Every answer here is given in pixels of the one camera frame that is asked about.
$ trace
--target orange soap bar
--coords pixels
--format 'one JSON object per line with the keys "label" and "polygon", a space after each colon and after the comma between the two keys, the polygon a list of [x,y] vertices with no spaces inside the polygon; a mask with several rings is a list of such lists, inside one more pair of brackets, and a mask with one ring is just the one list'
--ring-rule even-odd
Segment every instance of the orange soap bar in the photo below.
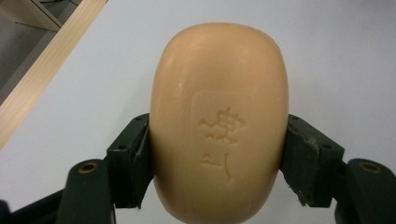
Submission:
{"label": "orange soap bar", "polygon": [[164,208],[187,223],[240,223],[276,178],[288,119],[282,55],[265,33],[206,23],[177,34],[154,79],[149,134]]}

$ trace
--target white table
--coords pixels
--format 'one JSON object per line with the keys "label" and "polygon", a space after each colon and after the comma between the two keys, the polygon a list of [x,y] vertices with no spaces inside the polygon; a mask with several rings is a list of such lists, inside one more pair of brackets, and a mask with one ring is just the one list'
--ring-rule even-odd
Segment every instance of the white table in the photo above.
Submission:
{"label": "white table", "polygon": [[[346,149],[396,171],[396,3],[393,1],[109,1],[0,152],[0,198],[12,210],[64,187],[77,162],[106,155],[133,117],[149,112],[169,39],[208,21],[243,23],[280,46],[290,113]],[[334,223],[333,209],[301,207],[281,173],[247,223]],[[150,185],[118,223],[177,223]]]}

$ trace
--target wooden edge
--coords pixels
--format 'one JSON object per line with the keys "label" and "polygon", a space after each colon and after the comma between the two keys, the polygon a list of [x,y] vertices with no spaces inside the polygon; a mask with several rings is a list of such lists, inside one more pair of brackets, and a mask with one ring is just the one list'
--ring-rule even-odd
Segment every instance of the wooden edge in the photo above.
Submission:
{"label": "wooden edge", "polygon": [[83,0],[0,106],[0,150],[99,14],[106,0]]}

